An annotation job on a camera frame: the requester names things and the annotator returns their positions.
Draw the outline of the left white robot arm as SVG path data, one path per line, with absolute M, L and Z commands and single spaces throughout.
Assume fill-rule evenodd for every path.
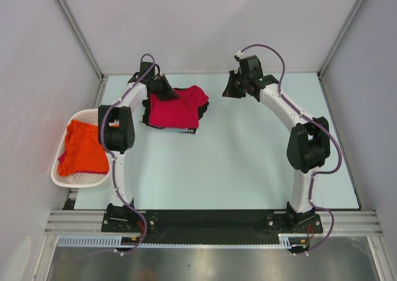
M 98 108 L 99 143 L 109 159 L 113 187 L 111 202 L 106 209 L 109 218 L 104 224 L 116 223 L 124 231 L 144 222 L 133 206 L 125 160 L 135 143 L 133 113 L 152 94 L 163 102 L 179 98 L 156 62 L 141 60 L 139 71 L 128 81 L 127 90 L 116 103 Z

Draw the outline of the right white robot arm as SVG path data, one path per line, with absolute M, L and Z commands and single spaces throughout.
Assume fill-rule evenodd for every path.
M 266 225 L 271 232 L 291 230 L 301 232 L 315 216 L 310 204 L 310 182 L 315 170 L 325 164 L 330 155 L 328 121 L 324 117 L 309 118 L 302 115 L 289 96 L 281 88 L 281 81 L 273 75 L 265 75 L 256 55 L 235 55 L 239 67 L 229 71 L 223 97 L 243 98 L 252 96 L 272 111 L 285 125 L 290 136 L 287 159 L 294 170 L 292 196 L 286 212 L 271 213 Z

